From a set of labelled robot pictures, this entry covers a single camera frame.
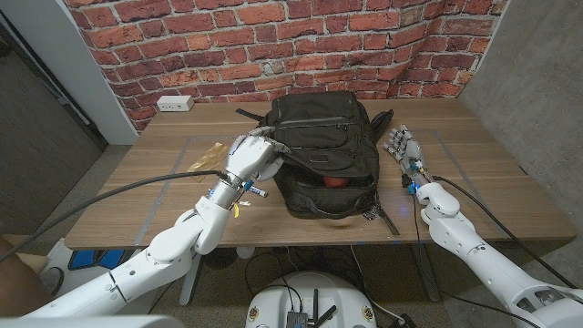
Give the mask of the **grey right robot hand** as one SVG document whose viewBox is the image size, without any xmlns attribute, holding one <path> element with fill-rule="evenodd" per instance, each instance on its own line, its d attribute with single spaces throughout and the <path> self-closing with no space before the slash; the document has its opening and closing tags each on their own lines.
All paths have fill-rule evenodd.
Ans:
<svg viewBox="0 0 583 328">
<path fill-rule="evenodd" d="M 424 155 L 419 143 L 411 131 L 401 125 L 389 133 L 389 141 L 384 143 L 384 149 L 398 162 L 403 173 L 422 172 L 424 170 Z"/>
</svg>

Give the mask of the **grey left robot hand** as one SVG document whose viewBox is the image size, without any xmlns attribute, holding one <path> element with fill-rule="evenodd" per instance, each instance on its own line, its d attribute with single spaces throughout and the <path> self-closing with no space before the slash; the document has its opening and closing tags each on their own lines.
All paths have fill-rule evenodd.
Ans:
<svg viewBox="0 0 583 328">
<path fill-rule="evenodd" d="M 265 126 L 237 137 L 230 147 L 225 167 L 232 184 L 248 179 L 265 181 L 278 172 L 284 162 L 283 154 L 290 149 L 268 137 L 273 130 Z"/>
</svg>

